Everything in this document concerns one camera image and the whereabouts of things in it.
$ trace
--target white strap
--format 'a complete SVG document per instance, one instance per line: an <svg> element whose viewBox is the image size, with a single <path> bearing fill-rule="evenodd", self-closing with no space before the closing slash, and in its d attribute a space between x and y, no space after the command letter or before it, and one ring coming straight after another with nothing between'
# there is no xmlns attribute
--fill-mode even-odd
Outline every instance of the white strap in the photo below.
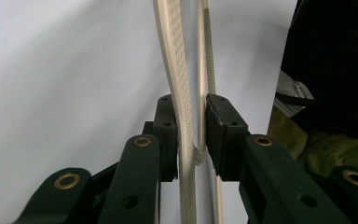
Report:
<svg viewBox="0 0 358 224"><path fill-rule="evenodd" d="M199 0L198 1L198 33L199 33L199 157L197 160L197 165L201 164L206 156L206 118L205 118L205 107L206 107L206 83L207 79L206 73L208 72L208 92L216 94L216 89L214 86L214 68L213 68L213 54L212 54L212 37L210 32L210 22L209 22L209 13L208 12L208 1ZM208 49L206 49L205 38L207 35L208 38ZM208 60L208 71L207 71L207 58L206 51L209 53ZM222 186L221 179L219 176L216 176L213 169L213 165L210 167L211 172L211 185L213 191L213 212L214 212L214 223L223 224L223 199L222 199Z"/></svg>
<svg viewBox="0 0 358 224"><path fill-rule="evenodd" d="M179 0L154 0L158 37L179 127L181 222L197 223L190 96Z"/></svg>

